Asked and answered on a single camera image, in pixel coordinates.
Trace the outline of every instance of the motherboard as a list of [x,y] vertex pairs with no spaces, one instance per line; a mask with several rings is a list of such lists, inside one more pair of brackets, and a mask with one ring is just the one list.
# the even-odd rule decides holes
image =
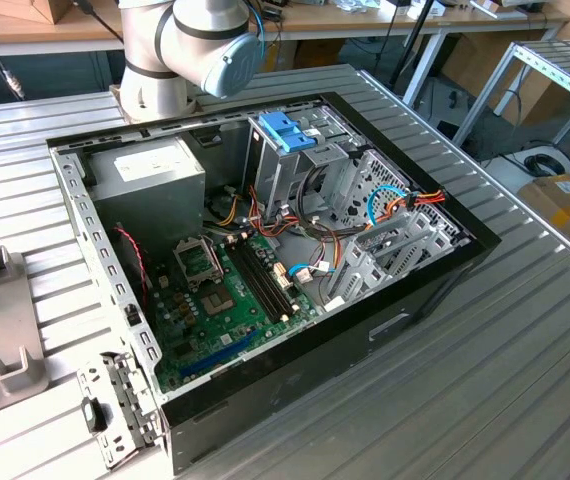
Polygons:
[[[265,238],[253,236],[231,245],[203,239],[209,248],[198,246],[197,239],[188,240],[192,248],[179,245],[179,268],[160,272],[165,275],[150,292],[163,351],[156,368],[163,392],[319,315],[304,293],[283,282],[280,263]],[[207,272],[209,278],[197,284],[194,278]]]

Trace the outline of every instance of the blue cable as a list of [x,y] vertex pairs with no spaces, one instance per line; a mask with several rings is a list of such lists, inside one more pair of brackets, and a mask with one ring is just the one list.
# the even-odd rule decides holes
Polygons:
[[261,19],[261,16],[258,14],[256,9],[252,5],[247,4],[247,6],[249,7],[249,9],[254,14],[254,17],[256,18],[256,24],[258,25],[258,29],[261,32],[261,37],[262,37],[262,40],[261,40],[261,58],[265,58],[265,29],[263,28],[263,20]]
[[[289,269],[289,271],[287,273],[289,273],[289,276],[293,276],[296,272],[298,272],[299,270],[302,270],[303,268],[313,268],[318,270],[318,267],[312,267],[311,265],[307,265],[306,263],[299,263],[298,265],[294,265],[292,268]],[[330,268],[328,270],[328,273],[334,273],[336,270],[334,270],[333,268]]]
[[393,187],[392,185],[381,185],[376,190],[374,190],[367,200],[367,215],[369,216],[372,225],[376,225],[376,217],[374,216],[374,197],[378,192],[382,190],[389,190],[390,192],[394,192],[399,197],[407,196],[407,192],[404,192],[398,187]]
[[303,268],[307,268],[309,267],[309,265],[307,265],[306,263],[299,263],[297,265],[294,265],[292,268],[289,269],[289,276],[291,277],[292,275],[294,275],[296,272],[298,272],[299,270],[302,270]]

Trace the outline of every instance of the yellow cable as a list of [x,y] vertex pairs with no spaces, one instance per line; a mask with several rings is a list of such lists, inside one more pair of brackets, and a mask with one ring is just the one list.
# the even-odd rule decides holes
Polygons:
[[218,222],[218,225],[220,225],[221,227],[226,227],[227,225],[229,225],[230,223],[232,223],[234,221],[234,217],[236,216],[236,203],[238,202],[238,197],[239,197],[238,195],[234,195],[234,201],[232,202],[232,208],[231,208],[227,218],[225,220],[223,220],[222,222]]

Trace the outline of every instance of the metal rail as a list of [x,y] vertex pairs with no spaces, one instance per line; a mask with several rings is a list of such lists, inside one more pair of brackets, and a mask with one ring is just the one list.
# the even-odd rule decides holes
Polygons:
[[[527,74],[534,69],[570,92],[570,41],[552,40],[512,43],[454,136],[452,142],[455,145],[462,145],[471,133],[491,95],[505,78],[515,59],[522,61],[525,65],[507,90],[518,92]],[[514,97],[509,91],[504,94],[496,107],[494,111],[496,115],[501,115],[507,104]],[[569,130],[570,121],[561,129],[554,142],[560,142]]]

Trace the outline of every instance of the expansion slot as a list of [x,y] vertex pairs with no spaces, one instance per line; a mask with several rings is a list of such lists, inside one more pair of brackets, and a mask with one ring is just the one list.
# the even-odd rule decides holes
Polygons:
[[244,350],[249,345],[252,338],[258,333],[258,330],[254,330],[252,333],[249,333],[245,338],[237,341],[236,343],[232,343],[227,347],[219,350],[216,353],[211,354],[208,357],[202,358],[199,361],[188,365],[187,367],[181,368],[180,373],[182,377],[189,377],[192,374],[199,373],[206,368],[213,367],[217,363],[221,363],[224,360],[228,359],[232,355],[236,355],[238,352]]
[[250,245],[246,242],[230,245],[227,247],[227,255],[272,323],[286,320],[294,314],[289,299],[265,270]]

